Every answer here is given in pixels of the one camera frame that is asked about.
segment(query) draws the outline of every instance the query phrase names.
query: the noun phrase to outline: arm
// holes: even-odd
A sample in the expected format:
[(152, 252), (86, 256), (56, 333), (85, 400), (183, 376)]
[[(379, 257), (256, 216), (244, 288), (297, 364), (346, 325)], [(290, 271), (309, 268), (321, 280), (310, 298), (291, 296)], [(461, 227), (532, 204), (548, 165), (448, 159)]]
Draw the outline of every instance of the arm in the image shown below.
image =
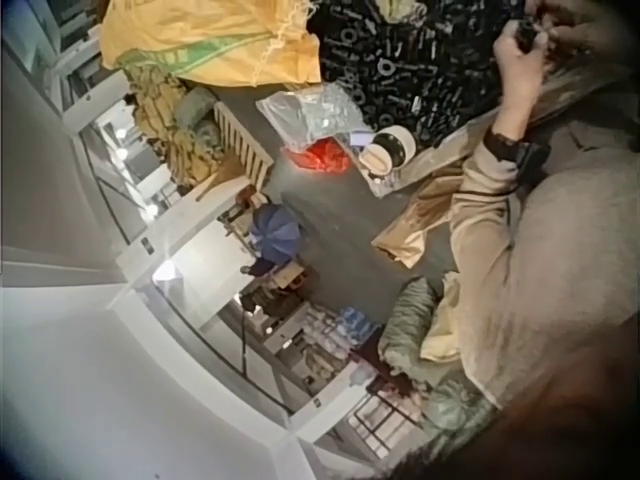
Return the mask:
[[(516, 25), (510, 22), (494, 50), (503, 81), (503, 102), (491, 130), (510, 140), (524, 137), (542, 85), (546, 36), (523, 54), (515, 42)], [(514, 163), (497, 159), (484, 144), (478, 145), (464, 165), (460, 191), (454, 195), (451, 247), (467, 292), (500, 288), (507, 279), (511, 235), (506, 200), (515, 187)]]
[(604, 60), (638, 67), (638, 8), (628, 0), (526, 0), (560, 44), (587, 48)]

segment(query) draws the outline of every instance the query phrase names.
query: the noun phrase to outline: red object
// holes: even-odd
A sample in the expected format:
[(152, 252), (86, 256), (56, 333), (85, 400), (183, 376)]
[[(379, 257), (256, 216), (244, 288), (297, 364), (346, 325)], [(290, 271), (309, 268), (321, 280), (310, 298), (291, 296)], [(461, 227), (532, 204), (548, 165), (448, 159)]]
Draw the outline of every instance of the red object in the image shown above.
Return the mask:
[(283, 148), (284, 153), (298, 167), (327, 173), (344, 173), (351, 164), (349, 155), (333, 138), (323, 138), (302, 153)]

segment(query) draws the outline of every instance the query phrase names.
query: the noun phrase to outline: light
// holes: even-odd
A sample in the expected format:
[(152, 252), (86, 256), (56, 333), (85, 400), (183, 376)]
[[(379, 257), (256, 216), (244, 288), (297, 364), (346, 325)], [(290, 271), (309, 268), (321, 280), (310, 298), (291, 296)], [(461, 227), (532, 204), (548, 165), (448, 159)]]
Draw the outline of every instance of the light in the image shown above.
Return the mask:
[(145, 207), (145, 210), (147, 211), (147, 215), (149, 215), (151, 218), (156, 218), (156, 216), (158, 215), (158, 212), (160, 211), (160, 209), (155, 203), (152, 203), (151, 205), (147, 205)]
[(171, 260), (165, 260), (151, 276), (154, 282), (168, 282), (177, 277), (176, 266)]
[(127, 156), (129, 156), (129, 150), (127, 150), (126, 148), (118, 148), (116, 150), (116, 156), (120, 160), (125, 160), (127, 158)]

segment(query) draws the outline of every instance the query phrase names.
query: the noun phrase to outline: black wristwatch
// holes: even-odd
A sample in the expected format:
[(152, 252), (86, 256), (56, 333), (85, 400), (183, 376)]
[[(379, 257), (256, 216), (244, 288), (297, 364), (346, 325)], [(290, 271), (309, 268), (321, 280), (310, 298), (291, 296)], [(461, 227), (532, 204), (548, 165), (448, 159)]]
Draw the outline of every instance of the black wristwatch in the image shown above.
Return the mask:
[(493, 133), (491, 129), (487, 130), (483, 143), (498, 160), (515, 163), (519, 179), (530, 174), (537, 175), (551, 153), (548, 145), (513, 141), (504, 135)]

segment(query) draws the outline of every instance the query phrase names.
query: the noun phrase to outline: beige jacket sleeve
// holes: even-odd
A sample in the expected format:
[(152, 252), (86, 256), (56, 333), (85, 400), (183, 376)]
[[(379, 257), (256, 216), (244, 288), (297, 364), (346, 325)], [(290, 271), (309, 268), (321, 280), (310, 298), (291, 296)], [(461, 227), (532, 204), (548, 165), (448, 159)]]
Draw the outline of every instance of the beige jacket sleeve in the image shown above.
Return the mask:
[(491, 291), (504, 285), (509, 271), (507, 197), (517, 169), (511, 162), (498, 161), (481, 143), (463, 174), (452, 202), (451, 247), (462, 288), (488, 300), (493, 298)]

